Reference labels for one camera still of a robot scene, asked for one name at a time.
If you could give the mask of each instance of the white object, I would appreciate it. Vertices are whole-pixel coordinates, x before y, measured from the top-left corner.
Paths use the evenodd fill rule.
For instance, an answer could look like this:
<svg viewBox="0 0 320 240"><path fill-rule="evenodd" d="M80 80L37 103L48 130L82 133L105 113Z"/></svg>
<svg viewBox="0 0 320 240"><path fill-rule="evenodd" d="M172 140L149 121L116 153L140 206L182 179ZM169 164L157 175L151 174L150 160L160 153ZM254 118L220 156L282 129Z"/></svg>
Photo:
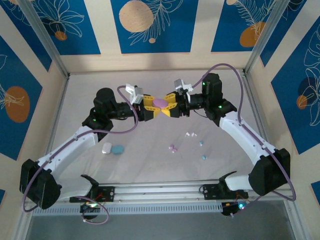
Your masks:
<svg viewBox="0 0 320 240"><path fill-rule="evenodd" d="M57 184L61 185L59 200L70 198L74 196L86 196L90 191L92 184L81 177L72 179L59 179L62 172L83 152L85 152L90 147L94 146L98 142L98 136L95 133L88 133L82 137L77 138L79 134L92 130L87 126L81 126L78 131L69 137L64 143L62 143L55 150L49 154L41 157L38 161L38 165L41 166L45 161L48 161L50 156L59 150L63 145L72 139L76 139L74 142L69 144L68 147L63 149L59 154L57 154L50 163L48 163L43 169L51 170L51 174L54 177Z"/></svg>
<svg viewBox="0 0 320 240"><path fill-rule="evenodd" d="M125 90L130 94L131 104L140 104L144 99L144 92L141 87L134 87L127 83L125 85Z"/></svg>
<svg viewBox="0 0 320 240"><path fill-rule="evenodd" d="M192 92L194 89L192 87L191 84L185 84L184 81L182 79L177 79L174 81L174 87L175 87L175 90L181 95L182 92L181 92L181 89L183 90L187 90L187 98L188 98L188 102L190 103L190 94L189 92Z"/></svg>
<svg viewBox="0 0 320 240"><path fill-rule="evenodd" d="M105 142L102 146L102 153L109 154L111 153L112 144L110 142Z"/></svg>
<svg viewBox="0 0 320 240"><path fill-rule="evenodd" d="M275 146L265 141L255 132L244 120L241 124L245 125L272 153L275 152ZM238 122L238 112L232 111L222 117L219 123L220 127L226 131L249 156L253 165L260 160L260 156L269 156L266 150L263 150L257 140L255 140Z"/></svg>
<svg viewBox="0 0 320 240"><path fill-rule="evenodd" d="M269 156L269 153L263 148L267 147L272 153L275 152L275 146L265 141L242 118L241 124L239 124L238 113L235 111L229 112L225 117L222 117L219 125L240 145L249 156L253 165L256 165L261 156ZM259 142L242 127L242 125L245 125L255 137L264 143L264 145L261 146ZM235 172L225 178L225 183L231 191L252 190L248 174L240 175Z"/></svg>

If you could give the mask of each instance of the small pink object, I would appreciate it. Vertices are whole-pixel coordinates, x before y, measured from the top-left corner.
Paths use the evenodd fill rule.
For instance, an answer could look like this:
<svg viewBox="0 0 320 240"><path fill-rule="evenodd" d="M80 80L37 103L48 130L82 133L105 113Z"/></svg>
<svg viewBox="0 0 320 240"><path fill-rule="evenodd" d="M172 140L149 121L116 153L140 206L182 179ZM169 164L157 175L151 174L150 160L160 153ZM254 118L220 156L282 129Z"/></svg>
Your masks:
<svg viewBox="0 0 320 240"><path fill-rule="evenodd" d="M163 109L168 106L168 102L164 99L156 98L155 100L153 100L152 106Z"/></svg>

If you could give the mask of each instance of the white leaf drawing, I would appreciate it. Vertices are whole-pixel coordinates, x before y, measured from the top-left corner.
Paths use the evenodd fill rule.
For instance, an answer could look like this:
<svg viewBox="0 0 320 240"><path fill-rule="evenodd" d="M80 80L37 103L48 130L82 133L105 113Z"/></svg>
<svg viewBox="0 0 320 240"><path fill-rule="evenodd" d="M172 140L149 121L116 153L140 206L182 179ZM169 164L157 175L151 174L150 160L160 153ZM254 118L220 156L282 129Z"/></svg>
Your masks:
<svg viewBox="0 0 320 240"><path fill-rule="evenodd" d="M27 19L21 12L19 5L13 4L8 0L0 0L5 3L12 15L26 25ZM59 29L62 33L70 33L82 37L83 33L77 26L84 21L85 16L78 12L71 11L69 0L34 0L31 1L36 13L44 25L49 26L52 31Z"/></svg>
<svg viewBox="0 0 320 240"><path fill-rule="evenodd" d="M4 54L0 54L0 70L5 66L7 57ZM14 97L8 94L0 84L0 108L3 109L6 105L10 106L10 104L18 104L23 106L22 100L24 97Z"/></svg>
<svg viewBox="0 0 320 240"><path fill-rule="evenodd" d="M254 29L254 39L257 40L261 33L261 24L271 13L276 0L269 3L264 0L263 5L258 8L255 0L237 0L234 5L238 7L240 17L245 19L246 24Z"/></svg>
<svg viewBox="0 0 320 240"><path fill-rule="evenodd" d="M310 38L308 49L304 55L306 67L317 67L320 64L320 25Z"/></svg>
<svg viewBox="0 0 320 240"><path fill-rule="evenodd" d="M286 7L286 9L284 10L283 14L282 14L282 17L287 20L288 19L288 14L289 12L296 12L298 11L301 6L302 6L302 3L304 2L305 0L300 0L300 2L295 2L295 1L290 1L288 6Z"/></svg>
<svg viewBox="0 0 320 240"><path fill-rule="evenodd" d="M146 42L150 39L156 40L166 30L166 27L170 27L171 21L169 14L177 10L184 0L179 0L178 4L173 4L177 0L145 0L141 2L145 3L153 14L152 25L141 32L131 32L129 39L132 39L130 46L139 41Z"/></svg>
<svg viewBox="0 0 320 240"><path fill-rule="evenodd" d="M315 127L320 122L320 102L318 101L317 104L313 104L310 107L310 116L311 116L311 122L310 126Z"/></svg>

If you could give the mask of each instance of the metal bracket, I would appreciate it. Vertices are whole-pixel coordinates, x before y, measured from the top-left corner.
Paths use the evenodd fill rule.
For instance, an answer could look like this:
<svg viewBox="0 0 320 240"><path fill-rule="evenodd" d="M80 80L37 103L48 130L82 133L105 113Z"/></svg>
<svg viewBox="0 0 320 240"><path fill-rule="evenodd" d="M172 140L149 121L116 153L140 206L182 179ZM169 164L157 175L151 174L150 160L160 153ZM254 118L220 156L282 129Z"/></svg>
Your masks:
<svg viewBox="0 0 320 240"><path fill-rule="evenodd" d="M223 192L219 184L204 184L200 187L199 192L204 195L204 200L230 200L237 199L239 196L247 199L249 197L248 193L243 190Z"/></svg>
<svg viewBox="0 0 320 240"><path fill-rule="evenodd" d="M95 189L96 193L94 196L89 194L86 196L88 198L92 198L99 203L113 203L115 197L115 187L114 186L98 186ZM70 203L85 203L87 200L78 198L78 197L70 197Z"/></svg>

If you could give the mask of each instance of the small blue object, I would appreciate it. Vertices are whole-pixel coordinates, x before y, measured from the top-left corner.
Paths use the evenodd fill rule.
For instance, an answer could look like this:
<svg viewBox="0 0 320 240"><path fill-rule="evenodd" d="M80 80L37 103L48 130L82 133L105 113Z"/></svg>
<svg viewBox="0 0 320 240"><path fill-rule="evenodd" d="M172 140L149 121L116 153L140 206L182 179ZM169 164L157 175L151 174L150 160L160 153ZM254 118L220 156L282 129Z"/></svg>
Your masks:
<svg viewBox="0 0 320 240"><path fill-rule="evenodd" d="M314 183L311 183L311 187L312 187L312 189L314 191L314 195L320 205L320 181L316 181Z"/></svg>
<svg viewBox="0 0 320 240"><path fill-rule="evenodd" d="M115 145L111 148L111 152L114 154L114 155L119 155L119 154L122 154L123 152L125 151L125 147L122 146L122 145Z"/></svg>

